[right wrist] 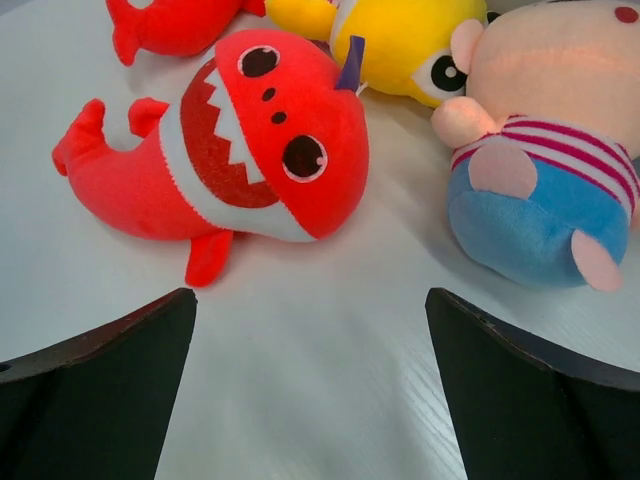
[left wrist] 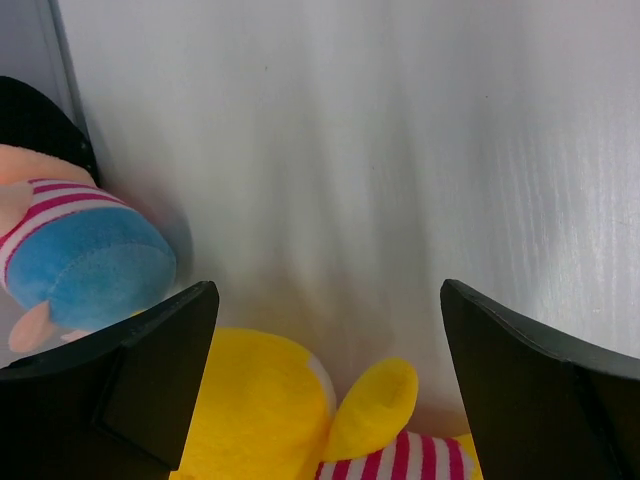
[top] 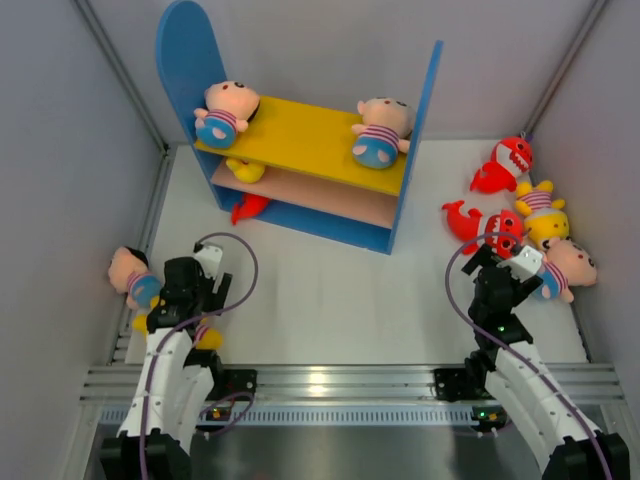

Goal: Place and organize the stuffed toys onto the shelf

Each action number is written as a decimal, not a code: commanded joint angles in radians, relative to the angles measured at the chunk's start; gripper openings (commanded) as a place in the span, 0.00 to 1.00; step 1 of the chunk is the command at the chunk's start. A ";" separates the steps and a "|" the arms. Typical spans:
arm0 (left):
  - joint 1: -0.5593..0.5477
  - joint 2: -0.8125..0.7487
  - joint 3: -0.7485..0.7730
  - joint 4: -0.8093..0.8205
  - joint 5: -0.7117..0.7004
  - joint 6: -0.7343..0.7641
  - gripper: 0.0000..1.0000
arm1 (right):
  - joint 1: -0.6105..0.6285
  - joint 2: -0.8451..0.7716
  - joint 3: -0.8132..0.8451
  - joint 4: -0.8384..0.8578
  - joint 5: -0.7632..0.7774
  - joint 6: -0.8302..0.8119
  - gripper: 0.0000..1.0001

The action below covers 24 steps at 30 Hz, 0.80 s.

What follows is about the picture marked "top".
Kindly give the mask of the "boy doll black hair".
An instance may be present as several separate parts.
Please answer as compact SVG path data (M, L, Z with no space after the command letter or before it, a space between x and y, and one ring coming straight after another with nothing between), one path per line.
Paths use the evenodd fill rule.
M112 287L118 294L126 296L126 303L132 310L150 309L152 300L163 286L149 270L146 255L126 246L116 249L107 274Z

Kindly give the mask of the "yellow frog plush striped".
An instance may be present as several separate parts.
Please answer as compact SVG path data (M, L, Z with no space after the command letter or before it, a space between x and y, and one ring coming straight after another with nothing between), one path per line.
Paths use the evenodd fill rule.
M517 185L514 207L523 217L528 238L538 249L546 251L556 240L570 237L570 223L562 198L553 199L554 184L544 180L537 185Z

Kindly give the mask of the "boy doll striped shirt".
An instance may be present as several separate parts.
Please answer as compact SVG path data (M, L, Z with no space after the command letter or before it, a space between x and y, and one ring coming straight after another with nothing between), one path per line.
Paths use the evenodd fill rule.
M544 300L574 301L572 287L597 282L597 268L589 253L570 239L554 240L546 250L537 276L542 280L534 294Z

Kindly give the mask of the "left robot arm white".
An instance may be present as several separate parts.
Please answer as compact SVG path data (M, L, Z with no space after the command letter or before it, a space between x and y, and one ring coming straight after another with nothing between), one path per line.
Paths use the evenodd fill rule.
M144 333L140 378L118 433L103 441L99 458L108 479L188 479L190 446L200 409L226 386L216 356L222 336L205 314L223 308L231 277L219 274L222 250L206 245L166 261L158 278L127 249L109 267L117 290L137 308L134 329Z

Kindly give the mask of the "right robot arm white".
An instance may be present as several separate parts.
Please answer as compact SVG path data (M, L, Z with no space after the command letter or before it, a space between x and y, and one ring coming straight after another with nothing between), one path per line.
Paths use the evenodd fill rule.
M488 245L463 267L474 298L460 314L478 349L465 362L468 388L491 396L535 456L544 479L628 479L630 452L617 433L603 432L570 399L541 359L515 308L541 284L540 252L514 248L503 260Z

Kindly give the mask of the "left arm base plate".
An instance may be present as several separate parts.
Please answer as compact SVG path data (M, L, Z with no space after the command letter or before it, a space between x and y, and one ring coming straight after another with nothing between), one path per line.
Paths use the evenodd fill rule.
M232 393L254 393L258 372L248 368L230 368L214 376L214 388L210 395L213 400L222 399Z

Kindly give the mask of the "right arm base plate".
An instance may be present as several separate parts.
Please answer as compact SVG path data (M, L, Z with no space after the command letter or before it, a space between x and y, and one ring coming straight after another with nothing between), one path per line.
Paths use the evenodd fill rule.
M433 376L438 400L457 402L491 399L479 379L463 368L438 368Z

